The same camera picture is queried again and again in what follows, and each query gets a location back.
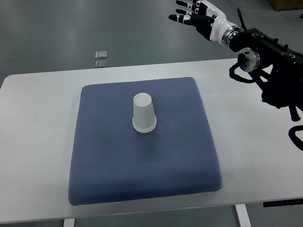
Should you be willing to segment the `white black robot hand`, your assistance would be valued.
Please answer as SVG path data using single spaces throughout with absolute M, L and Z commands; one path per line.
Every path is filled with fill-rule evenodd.
M 199 32 L 211 42 L 217 41 L 221 45 L 229 45 L 233 36 L 238 33 L 238 26 L 228 21 L 226 15 L 208 1 L 176 0 L 176 4 L 187 9 L 176 9 L 179 15 L 171 14 L 169 19 L 184 25 L 209 23 L 201 26 Z

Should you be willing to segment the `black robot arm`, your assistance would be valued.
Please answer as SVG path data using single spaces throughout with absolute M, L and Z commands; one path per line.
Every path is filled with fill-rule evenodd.
M 263 102 L 278 109 L 288 107 L 291 119 L 300 120 L 303 108 L 303 55 L 281 45 L 278 39 L 256 28 L 247 29 L 229 22 L 226 15 L 206 0 L 176 1 L 183 6 L 169 19 L 195 27 L 210 42 L 238 53 L 237 63 L 229 69 L 230 78 L 256 83 Z

